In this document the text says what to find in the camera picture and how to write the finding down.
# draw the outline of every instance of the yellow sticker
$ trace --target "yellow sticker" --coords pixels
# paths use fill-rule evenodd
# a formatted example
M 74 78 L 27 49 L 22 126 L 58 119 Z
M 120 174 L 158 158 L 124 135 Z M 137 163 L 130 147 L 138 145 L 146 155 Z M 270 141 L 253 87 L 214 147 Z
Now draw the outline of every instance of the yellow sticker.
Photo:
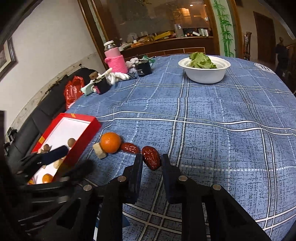
M 45 138 L 43 136 L 41 136 L 40 139 L 39 139 L 39 143 L 43 144 L 44 141 L 45 141 Z

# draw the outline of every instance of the red box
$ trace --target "red box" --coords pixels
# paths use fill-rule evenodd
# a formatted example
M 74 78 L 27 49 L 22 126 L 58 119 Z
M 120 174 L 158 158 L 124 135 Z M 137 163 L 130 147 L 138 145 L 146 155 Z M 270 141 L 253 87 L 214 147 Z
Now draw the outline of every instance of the red box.
M 68 113 L 59 114 L 40 137 L 32 152 L 37 152 L 45 144 L 52 146 L 52 150 L 62 145 L 67 146 L 69 138 L 74 138 L 76 143 L 69 150 L 58 170 L 53 167 L 53 163 L 46 166 L 45 169 L 39 169 L 34 175 L 36 183 L 42 183 L 41 176 L 46 173 L 54 175 L 53 180 L 55 180 L 60 177 L 61 173 L 73 167 L 100 128 L 101 124 L 93 116 Z

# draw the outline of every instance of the doorway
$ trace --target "doorway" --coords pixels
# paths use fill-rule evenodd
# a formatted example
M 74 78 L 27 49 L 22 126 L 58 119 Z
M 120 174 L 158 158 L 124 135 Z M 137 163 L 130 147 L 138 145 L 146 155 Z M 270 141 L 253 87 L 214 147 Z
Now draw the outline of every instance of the doorway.
M 257 28 L 258 60 L 275 63 L 276 35 L 274 32 L 274 22 L 265 15 L 257 12 L 253 13 Z

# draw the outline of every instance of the green vegetable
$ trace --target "green vegetable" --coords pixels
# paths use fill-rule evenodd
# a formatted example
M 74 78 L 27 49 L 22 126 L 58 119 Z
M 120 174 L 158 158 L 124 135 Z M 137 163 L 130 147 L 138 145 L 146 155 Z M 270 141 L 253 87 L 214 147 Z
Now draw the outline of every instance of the green vegetable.
M 199 68 L 199 69 L 216 69 L 217 66 L 212 63 L 210 58 L 204 53 L 195 52 L 189 55 L 191 59 L 189 67 Z

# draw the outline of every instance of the brown date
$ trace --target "brown date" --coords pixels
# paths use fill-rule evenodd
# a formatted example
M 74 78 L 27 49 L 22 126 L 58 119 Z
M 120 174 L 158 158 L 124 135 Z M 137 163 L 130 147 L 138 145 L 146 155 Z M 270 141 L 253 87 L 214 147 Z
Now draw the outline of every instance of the brown date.
M 132 154 L 138 154 L 138 153 L 140 153 L 139 147 L 137 147 L 133 143 L 129 143 L 129 142 L 122 143 L 120 145 L 120 150 L 125 151 L 125 152 L 128 152 L 128 153 L 132 153 Z
M 144 163 L 150 170 L 155 171 L 161 166 L 161 160 L 158 151 L 152 146 L 144 146 L 142 149 Z

